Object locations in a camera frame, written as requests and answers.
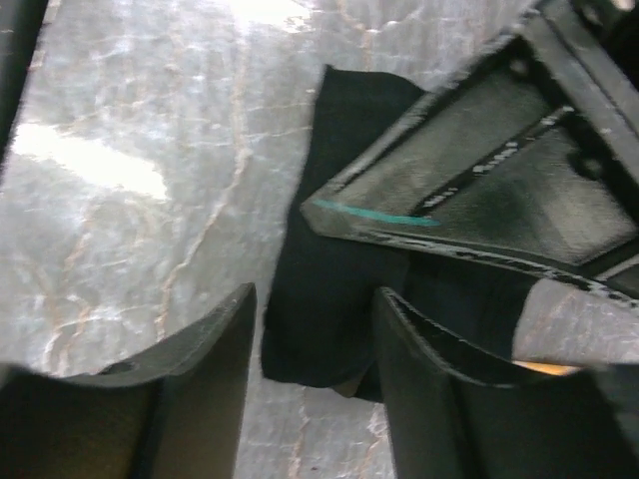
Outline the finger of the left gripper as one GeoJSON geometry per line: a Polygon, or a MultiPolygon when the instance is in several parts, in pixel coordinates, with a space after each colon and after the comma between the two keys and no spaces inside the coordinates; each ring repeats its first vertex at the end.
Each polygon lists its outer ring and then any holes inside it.
{"type": "Polygon", "coordinates": [[[638,295],[638,134],[555,39],[509,39],[306,200],[321,235],[638,295]]]}

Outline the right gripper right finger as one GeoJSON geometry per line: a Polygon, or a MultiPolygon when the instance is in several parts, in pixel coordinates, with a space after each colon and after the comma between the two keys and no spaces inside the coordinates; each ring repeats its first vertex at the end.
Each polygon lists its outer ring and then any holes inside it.
{"type": "Polygon", "coordinates": [[[634,478],[638,368],[551,375],[490,354],[388,288],[375,349],[400,478],[634,478]]]}

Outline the black underwear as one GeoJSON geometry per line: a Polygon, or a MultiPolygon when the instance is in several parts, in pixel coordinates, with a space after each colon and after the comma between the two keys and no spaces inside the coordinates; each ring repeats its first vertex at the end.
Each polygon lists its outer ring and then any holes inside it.
{"type": "Polygon", "coordinates": [[[382,399],[371,306],[394,289],[419,312],[481,348],[510,357],[534,279],[484,264],[316,235],[301,212],[421,95],[388,73],[327,67],[309,154],[291,202],[261,345],[265,378],[370,402],[382,399]]]}

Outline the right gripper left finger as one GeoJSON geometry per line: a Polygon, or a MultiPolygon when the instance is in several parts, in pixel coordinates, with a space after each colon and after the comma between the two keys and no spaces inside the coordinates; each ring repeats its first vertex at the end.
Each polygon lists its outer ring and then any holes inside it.
{"type": "Polygon", "coordinates": [[[1,366],[5,478],[230,478],[257,314],[240,285],[200,320],[96,374],[1,366]]]}

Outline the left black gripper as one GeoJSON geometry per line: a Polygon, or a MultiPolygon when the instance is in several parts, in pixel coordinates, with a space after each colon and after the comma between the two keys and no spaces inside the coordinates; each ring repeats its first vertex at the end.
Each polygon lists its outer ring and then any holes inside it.
{"type": "Polygon", "coordinates": [[[566,1],[543,1],[528,43],[623,165],[638,163],[638,93],[566,1]]]}

